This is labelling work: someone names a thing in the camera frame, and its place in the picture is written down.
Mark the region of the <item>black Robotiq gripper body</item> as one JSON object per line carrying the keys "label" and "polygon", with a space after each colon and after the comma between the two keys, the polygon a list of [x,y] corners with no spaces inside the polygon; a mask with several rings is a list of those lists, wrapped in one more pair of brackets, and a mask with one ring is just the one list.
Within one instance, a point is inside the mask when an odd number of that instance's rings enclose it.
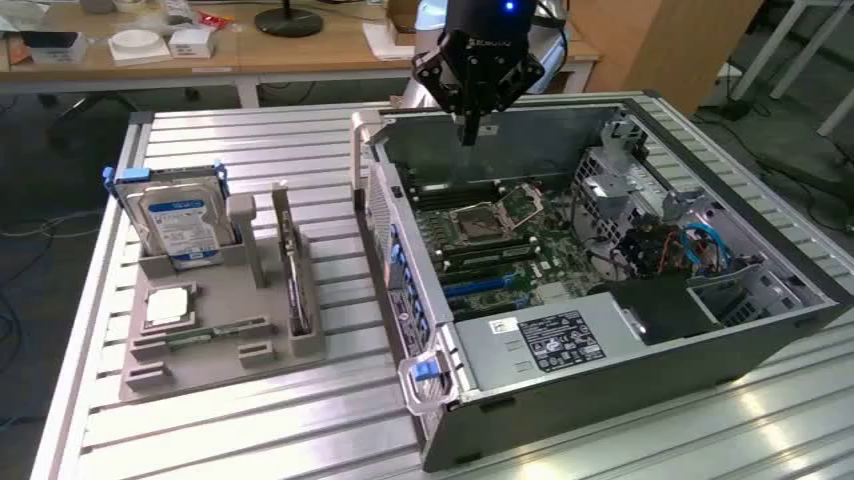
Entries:
{"label": "black Robotiq gripper body", "polygon": [[439,49],[451,67],[455,82],[462,86],[466,100],[470,100],[473,64],[493,57],[505,57],[516,63],[528,53],[532,54],[529,33],[536,9],[534,1],[449,3]]}

